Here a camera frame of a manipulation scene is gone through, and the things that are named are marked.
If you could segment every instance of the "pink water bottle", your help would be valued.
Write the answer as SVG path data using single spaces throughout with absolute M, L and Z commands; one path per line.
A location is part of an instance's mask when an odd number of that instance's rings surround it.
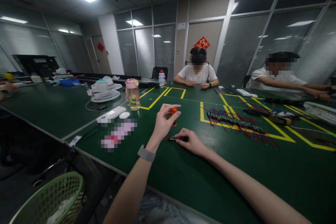
M 132 111 L 140 109 L 139 81 L 136 79 L 127 79 L 126 82 L 126 101 Z

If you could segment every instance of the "door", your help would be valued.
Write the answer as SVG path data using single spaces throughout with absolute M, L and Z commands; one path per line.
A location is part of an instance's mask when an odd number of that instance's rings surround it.
M 96 52 L 98 64 L 102 74 L 112 74 L 109 59 L 107 58 L 108 54 L 105 53 L 105 44 L 103 36 L 91 37 L 94 51 Z M 102 52 L 98 49 L 98 44 L 101 43 L 104 47 Z
M 210 46 L 206 49 L 206 58 L 207 61 L 209 61 L 209 64 L 213 65 L 222 24 L 222 20 L 190 24 L 188 28 L 187 52 L 185 60 L 190 61 L 190 50 L 202 37 L 205 37 L 210 44 Z

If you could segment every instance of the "person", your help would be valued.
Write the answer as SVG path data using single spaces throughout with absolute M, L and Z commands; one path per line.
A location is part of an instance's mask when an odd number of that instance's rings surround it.
M 266 67 L 253 71 L 246 87 L 251 89 L 264 89 L 283 91 L 292 89 L 303 91 L 314 96 L 316 99 L 328 101 L 331 97 L 327 94 L 328 85 L 309 84 L 300 80 L 295 75 L 287 74 L 286 69 L 291 62 L 300 58 L 292 52 L 276 52 L 266 59 Z
M 195 87 L 201 84 L 202 89 L 218 86 L 219 81 L 212 66 L 207 63 L 207 52 L 204 48 L 194 47 L 190 50 L 191 65 L 185 66 L 174 78 L 177 83 Z
M 17 86 L 14 86 L 9 82 L 6 82 L 5 85 L 0 87 L 0 102 L 6 98 L 6 94 L 16 92 L 17 89 L 18 89 Z
M 179 107 L 181 105 L 162 105 L 156 116 L 153 134 L 145 147 L 148 152 L 156 153 L 161 141 L 181 112 L 175 112 L 169 119 L 166 117 L 170 115 L 172 109 Z M 213 164 L 245 197 L 265 223 L 310 223 L 265 186 L 207 148 L 193 131 L 183 128 L 174 137 L 187 137 L 188 142 L 177 140 L 176 143 Z M 152 162 L 145 159 L 138 158 L 112 202 L 103 224 L 135 223 L 152 166 Z

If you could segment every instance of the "red decoration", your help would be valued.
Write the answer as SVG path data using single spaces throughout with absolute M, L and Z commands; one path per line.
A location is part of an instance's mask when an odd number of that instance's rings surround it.
M 99 42 L 97 48 L 102 53 L 105 47 L 102 45 L 102 43 Z
M 204 48 L 207 49 L 208 47 L 210 47 L 209 42 L 207 41 L 207 39 L 205 37 L 202 37 L 195 45 L 194 47 L 200 47 L 200 48 Z

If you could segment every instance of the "white t-shirt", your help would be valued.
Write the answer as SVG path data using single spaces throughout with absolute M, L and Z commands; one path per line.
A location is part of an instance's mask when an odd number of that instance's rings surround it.
M 194 81 L 197 84 L 205 83 L 208 76 L 210 82 L 217 79 L 214 69 L 209 64 L 204 64 L 202 71 L 198 74 L 195 74 L 192 65 L 187 65 L 178 73 L 178 75 L 186 81 Z
M 264 89 L 264 90 L 275 90 L 275 91 L 290 91 L 293 92 L 294 90 L 291 89 L 282 89 L 278 87 L 271 87 L 271 86 L 266 86 L 260 81 L 257 81 L 256 79 L 261 77 L 261 76 L 266 76 L 268 78 L 271 78 L 276 81 L 282 81 L 282 82 L 289 82 L 293 84 L 297 84 L 300 86 L 303 86 L 304 84 L 307 84 L 307 82 L 300 80 L 297 78 L 295 75 L 270 75 L 269 71 L 266 70 L 266 68 L 260 68 L 255 71 L 253 71 L 250 80 L 248 81 L 246 87 L 247 88 L 252 88 L 252 89 Z

